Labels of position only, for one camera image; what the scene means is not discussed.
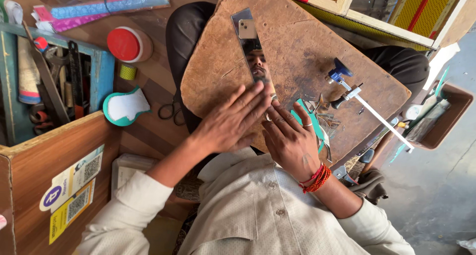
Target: sleeve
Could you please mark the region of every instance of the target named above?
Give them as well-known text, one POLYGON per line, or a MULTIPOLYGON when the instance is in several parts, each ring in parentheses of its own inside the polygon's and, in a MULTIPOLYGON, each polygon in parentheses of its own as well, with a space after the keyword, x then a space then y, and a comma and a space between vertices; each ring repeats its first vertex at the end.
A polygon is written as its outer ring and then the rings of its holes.
POLYGON ((149 253, 142 230, 164 208, 173 188, 135 172, 86 226, 76 251, 86 254, 149 253))
POLYGON ((365 199, 357 213, 337 219, 347 235, 370 254, 414 255, 413 248, 392 226, 385 211, 365 199))

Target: wooden cutting board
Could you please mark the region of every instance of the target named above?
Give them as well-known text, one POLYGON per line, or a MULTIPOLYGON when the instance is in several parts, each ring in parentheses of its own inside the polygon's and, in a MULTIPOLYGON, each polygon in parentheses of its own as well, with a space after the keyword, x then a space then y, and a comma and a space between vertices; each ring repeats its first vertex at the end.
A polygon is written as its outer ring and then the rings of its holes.
MULTIPOLYGON (((360 95, 384 118, 389 118, 409 98, 410 91, 377 64, 364 56, 323 23, 291 0, 220 0, 208 21, 188 63, 182 80, 184 104, 197 116, 204 117, 241 83, 251 85, 251 74, 244 60, 230 16, 250 8, 261 40, 277 95, 288 109, 299 98, 324 95, 324 101, 338 99, 346 90, 324 77, 339 58, 354 72, 346 77, 350 85, 364 82, 360 95)), ((330 140, 333 162, 349 153, 377 128, 380 122, 356 100, 345 102, 338 110, 330 109, 342 124, 330 140)), ((267 151, 256 123, 250 131, 259 136, 256 148, 267 151)), ((319 155, 326 161, 326 148, 319 155)))

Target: white metal rod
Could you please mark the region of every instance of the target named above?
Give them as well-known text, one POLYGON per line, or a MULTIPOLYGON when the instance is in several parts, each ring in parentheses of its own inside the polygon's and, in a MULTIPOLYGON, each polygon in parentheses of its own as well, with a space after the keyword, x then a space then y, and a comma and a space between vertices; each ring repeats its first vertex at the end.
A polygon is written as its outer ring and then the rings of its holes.
POLYGON ((384 124, 393 134, 395 134, 404 144, 406 144, 410 149, 414 149, 413 145, 411 145, 398 131, 396 131, 392 125, 390 125, 383 117, 381 117, 368 103, 362 99, 359 95, 355 96, 357 100, 360 101, 361 104, 365 108, 367 108, 382 124, 384 124))

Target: hand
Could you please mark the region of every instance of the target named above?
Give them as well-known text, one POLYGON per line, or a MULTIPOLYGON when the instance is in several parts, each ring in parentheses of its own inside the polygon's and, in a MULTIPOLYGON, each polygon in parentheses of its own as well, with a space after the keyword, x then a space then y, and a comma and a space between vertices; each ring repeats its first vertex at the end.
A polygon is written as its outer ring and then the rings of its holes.
POLYGON ((208 154, 232 152, 249 146, 255 133, 242 137, 271 105, 271 86, 262 81, 245 92, 245 86, 238 90, 223 104, 215 107, 202 120, 191 137, 197 140, 200 148, 208 154))
MULTIPOLYGON (((311 124, 307 111, 298 102, 293 107, 303 125, 311 124)), ((298 181, 309 180, 321 165, 314 128, 301 126, 277 100, 272 101, 266 113, 274 122, 261 123, 271 157, 298 181)))

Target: tattoo on hand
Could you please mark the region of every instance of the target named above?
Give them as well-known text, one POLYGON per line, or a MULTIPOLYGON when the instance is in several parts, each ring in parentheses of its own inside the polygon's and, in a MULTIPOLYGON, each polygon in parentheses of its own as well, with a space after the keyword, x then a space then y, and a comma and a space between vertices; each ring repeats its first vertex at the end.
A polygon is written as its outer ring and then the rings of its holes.
POLYGON ((310 154, 305 154, 302 156, 302 164, 307 165, 309 164, 308 159, 312 159, 312 156, 310 154))

